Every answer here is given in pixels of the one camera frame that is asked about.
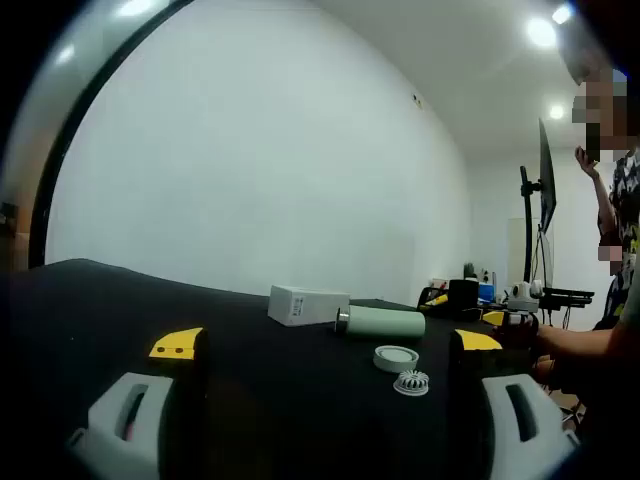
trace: desk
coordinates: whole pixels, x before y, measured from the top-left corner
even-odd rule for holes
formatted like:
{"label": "desk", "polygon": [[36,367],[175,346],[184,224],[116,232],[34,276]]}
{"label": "desk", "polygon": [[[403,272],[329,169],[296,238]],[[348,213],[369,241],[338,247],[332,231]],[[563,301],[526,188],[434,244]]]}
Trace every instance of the desk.
{"label": "desk", "polygon": [[[9,328],[19,407],[61,443],[165,333],[205,326],[211,342],[208,468],[215,478],[443,478],[449,334],[481,324],[428,319],[418,398],[372,364],[384,339],[336,337],[332,325],[284,327],[268,297],[180,284],[87,260],[11,277]],[[357,305],[408,309],[381,301]]]}

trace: white box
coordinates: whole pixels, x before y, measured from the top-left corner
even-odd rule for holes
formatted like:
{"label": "white box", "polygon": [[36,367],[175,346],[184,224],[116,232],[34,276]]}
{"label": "white box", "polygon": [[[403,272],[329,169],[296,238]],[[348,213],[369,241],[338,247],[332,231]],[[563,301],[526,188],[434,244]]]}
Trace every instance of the white box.
{"label": "white box", "polygon": [[334,322],[339,308],[349,306],[341,292],[273,285],[267,314],[287,327]]}

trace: white curved backdrop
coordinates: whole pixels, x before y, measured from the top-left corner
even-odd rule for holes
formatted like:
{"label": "white curved backdrop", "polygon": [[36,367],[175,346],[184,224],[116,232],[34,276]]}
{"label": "white curved backdrop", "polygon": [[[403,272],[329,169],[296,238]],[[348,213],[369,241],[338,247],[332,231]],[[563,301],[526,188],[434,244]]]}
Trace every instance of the white curved backdrop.
{"label": "white curved backdrop", "polygon": [[429,278],[461,274],[470,233],[464,161],[413,94],[312,4],[195,1],[89,108],[46,262],[413,303]]}

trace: ceiling light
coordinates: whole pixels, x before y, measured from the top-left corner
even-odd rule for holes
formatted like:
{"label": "ceiling light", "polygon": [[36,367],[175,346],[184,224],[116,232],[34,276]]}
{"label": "ceiling light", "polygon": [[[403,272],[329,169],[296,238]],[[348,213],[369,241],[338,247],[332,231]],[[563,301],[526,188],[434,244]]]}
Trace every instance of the ceiling light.
{"label": "ceiling light", "polygon": [[73,57],[76,49],[73,48],[73,45],[67,45],[58,53],[56,57],[56,65],[62,65],[63,63],[67,63]]}
{"label": "ceiling light", "polygon": [[551,18],[553,18],[553,21],[556,22],[558,25],[562,25],[564,22],[569,20],[572,15],[573,15],[573,7],[568,3],[565,3],[564,5],[561,5],[560,7],[558,7],[558,9],[555,12],[553,12],[553,15],[551,15]]}
{"label": "ceiling light", "polygon": [[562,105],[552,106],[551,110],[549,110],[549,116],[554,120],[560,120],[564,117],[564,108],[562,108]]}
{"label": "ceiling light", "polygon": [[119,17],[135,17],[136,15],[146,12],[152,6],[152,0],[129,0],[116,10],[116,15]]}
{"label": "ceiling light", "polygon": [[541,18],[529,20],[527,33],[531,41],[541,48],[554,47],[556,44],[556,32],[549,22]]}

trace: black tablecloth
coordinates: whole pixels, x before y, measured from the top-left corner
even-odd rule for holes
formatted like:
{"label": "black tablecloth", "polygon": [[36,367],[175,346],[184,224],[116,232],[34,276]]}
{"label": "black tablecloth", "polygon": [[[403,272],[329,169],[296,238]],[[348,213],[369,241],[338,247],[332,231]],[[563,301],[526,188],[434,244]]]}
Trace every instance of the black tablecloth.
{"label": "black tablecloth", "polygon": [[21,415],[41,425],[40,443],[61,444],[157,339],[204,326],[208,465],[217,478],[320,478],[353,468],[360,477],[445,476],[449,334],[484,326],[428,319],[423,339],[405,344],[431,379],[429,393],[412,398],[395,392],[395,376],[372,364],[384,339],[336,337],[330,325],[284,327],[267,317],[267,305],[268,297],[87,260],[15,274],[9,332]]}

